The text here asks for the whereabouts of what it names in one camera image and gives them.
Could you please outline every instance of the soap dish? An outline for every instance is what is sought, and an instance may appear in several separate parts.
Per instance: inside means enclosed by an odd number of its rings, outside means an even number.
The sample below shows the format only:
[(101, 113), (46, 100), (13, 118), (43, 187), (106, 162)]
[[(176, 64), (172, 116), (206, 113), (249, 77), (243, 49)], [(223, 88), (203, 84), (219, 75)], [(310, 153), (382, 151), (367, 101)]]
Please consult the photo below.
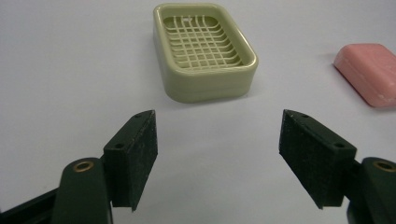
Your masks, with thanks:
[(162, 4), (154, 40), (169, 97), (195, 103), (244, 95), (258, 58), (227, 11), (215, 4)]

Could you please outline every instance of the soap dish grid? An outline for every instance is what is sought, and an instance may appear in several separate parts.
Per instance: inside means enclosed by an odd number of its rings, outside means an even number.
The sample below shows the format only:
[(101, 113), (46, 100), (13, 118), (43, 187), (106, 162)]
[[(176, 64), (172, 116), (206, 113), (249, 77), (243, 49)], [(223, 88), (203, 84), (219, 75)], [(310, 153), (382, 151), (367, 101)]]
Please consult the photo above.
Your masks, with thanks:
[(233, 44), (213, 17), (173, 16), (164, 20), (177, 66), (188, 70), (243, 65)]

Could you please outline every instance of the screw hole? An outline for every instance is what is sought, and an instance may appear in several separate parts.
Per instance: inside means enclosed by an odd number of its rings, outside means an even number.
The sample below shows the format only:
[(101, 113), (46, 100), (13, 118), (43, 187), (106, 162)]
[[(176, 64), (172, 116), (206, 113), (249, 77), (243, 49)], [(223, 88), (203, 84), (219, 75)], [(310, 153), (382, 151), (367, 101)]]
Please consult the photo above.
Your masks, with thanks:
[(88, 170), (91, 170), (93, 167), (93, 162), (91, 161), (82, 161), (77, 163), (74, 167), (73, 170), (77, 173), (85, 172)]
[(374, 166), (376, 166), (376, 168), (381, 169), (383, 171), (396, 172), (396, 167), (386, 161), (375, 161)]
[(123, 143), (118, 143), (114, 147), (115, 148), (122, 148), (122, 147), (124, 147), (124, 144)]
[(336, 147), (345, 147), (344, 146), (344, 144), (341, 144), (341, 143), (336, 143), (336, 144), (334, 144)]

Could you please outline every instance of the white surface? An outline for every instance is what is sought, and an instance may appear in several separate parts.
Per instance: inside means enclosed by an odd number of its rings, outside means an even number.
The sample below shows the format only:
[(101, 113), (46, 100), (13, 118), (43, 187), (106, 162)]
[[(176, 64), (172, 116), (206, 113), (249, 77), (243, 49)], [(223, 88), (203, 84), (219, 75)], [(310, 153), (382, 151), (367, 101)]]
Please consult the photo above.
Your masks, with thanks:
[(135, 213), (115, 223), (347, 223), (320, 211), (278, 154), (284, 108), (396, 161), (396, 109), (368, 106), (332, 67), (346, 44), (396, 52), (396, 2), (215, 1), (260, 58), (248, 95), (183, 105), (164, 91), (152, 10), (160, 1), (1, 1), (0, 207), (59, 184), (100, 157), (132, 115), (155, 109), (159, 156)]

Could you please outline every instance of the pink soap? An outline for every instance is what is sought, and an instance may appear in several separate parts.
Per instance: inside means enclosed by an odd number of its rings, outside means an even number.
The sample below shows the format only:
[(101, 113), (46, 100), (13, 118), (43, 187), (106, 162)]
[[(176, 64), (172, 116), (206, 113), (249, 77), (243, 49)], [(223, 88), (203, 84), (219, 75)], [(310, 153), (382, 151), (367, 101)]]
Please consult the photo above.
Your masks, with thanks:
[(371, 106), (396, 105), (396, 56), (380, 44), (350, 44), (334, 66)]

